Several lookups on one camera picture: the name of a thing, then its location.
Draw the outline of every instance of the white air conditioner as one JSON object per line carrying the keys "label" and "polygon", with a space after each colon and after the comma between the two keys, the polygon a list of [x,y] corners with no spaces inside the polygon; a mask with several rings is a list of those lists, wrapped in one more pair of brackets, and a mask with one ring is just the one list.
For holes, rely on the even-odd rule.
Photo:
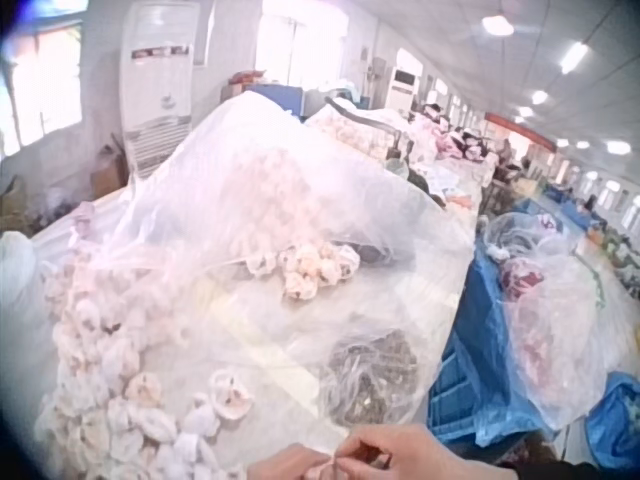
{"label": "white air conditioner", "polygon": [[120,58],[120,112],[129,168],[146,178],[191,131],[191,75],[199,6],[131,6]]}
{"label": "white air conditioner", "polygon": [[420,78],[416,75],[395,67],[389,79],[385,108],[396,110],[403,117],[408,116],[413,96],[418,91],[419,80]]}

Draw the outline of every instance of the person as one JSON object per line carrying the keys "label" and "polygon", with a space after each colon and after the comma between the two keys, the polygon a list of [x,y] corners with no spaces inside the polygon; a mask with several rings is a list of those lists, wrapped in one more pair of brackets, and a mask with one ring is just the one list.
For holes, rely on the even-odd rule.
{"label": "person", "polygon": [[609,478],[588,464],[552,462],[496,467],[464,460],[438,442],[422,425],[368,425],[351,432],[335,451],[333,459],[302,445],[292,445],[269,459],[251,465],[247,480],[298,480],[305,478],[312,469],[319,470],[313,478],[320,480]]}
{"label": "person", "polygon": [[591,194],[589,196],[589,199],[584,203],[584,209],[588,210],[589,212],[593,211],[593,207],[596,206],[596,200],[598,200],[598,197],[596,197],[594,194]]}
{"label": "person", "polygon": [[513,150],[511,148],[511,142],[509,142],[508,138],[505,138],[504,145],[502,146],[502,150],[498,151],[498,165],[501,167],[505,167],[511,163],[513,159]]}

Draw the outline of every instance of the ceiling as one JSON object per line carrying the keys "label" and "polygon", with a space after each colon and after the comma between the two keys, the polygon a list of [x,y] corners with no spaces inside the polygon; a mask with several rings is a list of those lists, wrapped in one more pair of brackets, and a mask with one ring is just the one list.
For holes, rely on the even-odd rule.
{"label": "ceiling", "polygon": [[[391,25],[448,75],[475,109],[513,119],[520,106],[535,115],[525,125],[568,147],[572,159],[640,184],[640,1],[637,0],[355,0]],[[502,9],[515,33],[486,33],[481,20]],[[575,42],[589,52],[562,75]],[[549,94],[531,105],[535,90]],[[624,140],[632,153],[611,155],[605,141]]]}

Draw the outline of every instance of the fluorescent light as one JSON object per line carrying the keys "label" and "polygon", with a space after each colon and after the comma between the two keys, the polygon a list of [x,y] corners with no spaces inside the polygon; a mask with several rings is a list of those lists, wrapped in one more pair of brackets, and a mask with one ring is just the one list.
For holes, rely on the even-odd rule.
{"label": "fluorescent light", "polygon": [[587,50],[589,50],[589,47],[584,43],[576,43],[571,47],[560,63],[562,66],[562,73],[566,75],[576,68],[578,63],[580,63],[580,60],[582,60],[582,57],[587,53]]}
{"label": "fluorescent light", "polygon": [[612,140],[607,142],[607,150],[614,155],[626,155],[631,151],[631,145],[627,142],[621,142],[619,140]]}
{"label": "fluorescent light", "polygon": [[511,25],[503,15],[484,17],[482,19],[482,26],[491,35],[497,37],[508,37],[509,35],[513,35],[514,32],[513,25]]}
{"label": "fluorescent light", "polygon": [[537,92],[535,92],[533,94],[533,96],[531,97],[531,100],[533,101],[534,105],[540,105],[541,103],[543,103],[547,97],[549,95],[547,95],[547,92],[543,92],[542,90],[538,90]]}
{"label": "fluorescent light", "polygon": [[526,118],[533,115],[533,110],[531,110],[529,107],[520,107],[519,110],[522,117]]}

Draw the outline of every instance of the workbench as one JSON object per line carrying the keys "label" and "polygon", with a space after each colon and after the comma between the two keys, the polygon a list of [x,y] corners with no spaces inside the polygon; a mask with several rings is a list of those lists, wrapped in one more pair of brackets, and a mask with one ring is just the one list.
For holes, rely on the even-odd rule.
{"label": "workbench", "polygon": [[[447,272],[444,278],[429,280],[410,270],[388,274],[383,268],[361,269],[350,282],[341,285],[333,293],[319,295],[296,313],[302,323],[311,321],[309,319],[313,319],[316,311],[322,311],[323,304],[324,311],[330,308],[329,305],[340,311],[340,302],[359,298],[361,291],[371,292],[372,286],[381,293],[394,292],[398,305],[381,305],[376,299],[365,302],[363,298],[358,313],[375,316],[381,315],[385,309],[401,306],[413,318],[425,319],[416,327],[422,332],[421,338],[428,340],[412,345],[429,358],[421,372],[425,395],[437,376],[473,256],[472,239],[481,196],[480,185],[474,175],[464,174],[465,165],[462,162],[452,162],[455,162],[452,168],[463,173],[461,188],[471,193],[474,206],[471,210],[457,205],[448,207],[451,221],[456,222],[461,231],[468,235],[469,244],[466,252],[453,258],[442,255],[436,260],[441,265],[434,264],[432,256],[429,258],[432,269]],[[92,227],[98,237],[114,231],[127,208],[130,195],[131,191],[125,188],[94,202],[95,219]],[[67,216],[33,238],[41,261],[59,263],[68,253],[71,226],[72,220]],[[424,262],[419,247],[417,245],[416,264]],[[11,427],[19,438],[27,440],[25,446],[31,449],[35,448],[32,443],[33,423],[42,397],[55,387],[58,359],[51,338],[53,324],[45,310],[39,280],[34,278],[34,285],[29,288],[30,296],[20,302],[10,319],[2,320],[0,369],[5,393],[3,400],[6,400],[3,410],[9,414]],[[237,364],[232,367],[250,389],[256,402],[251,413],[235,431],[223,429],[219,434],[216,454],[220,463],[227,466],[246,464],[271,455],[294,441],[332,451],[344,438],[346,430],[323,418],[318,410],[319,382],[313,366],[304,365],[304,358],[289,356],[290,352],[283,352],[275,343],[270,344],[265,339],[264,331],[247,320],[249,317],[244,306],[237,301],[241,297],[239,292],[254,290],[252,295],[261,295],[267,303],[274,302],[279,298],[281,287],[276,280],[247,280],[238,282],[235,288],[239,290],[230,292],[225,290],[225,285],[204,278],[197,287],[199,310],[192,320],[191,330],[197,334],[190,336],[188,347],[166,345],[145,353],[144,369],[159,375],[165,391],[166,410],[181,416],[191,394],[206,388],[207,379],[214,369],[227,365],[224,356],[211,348],[216,342],[224,341],[229,349],[236,352],[234,361]],[[331,328],[338,331],[341,328],[341,318],[327,321],[333,324]],[[278,364],[278,368],[270,368],[270,363]],[[415,419],[419,422],[424,421],[425,405],[426,400],[423,400],[422,406],[415,412]]]}

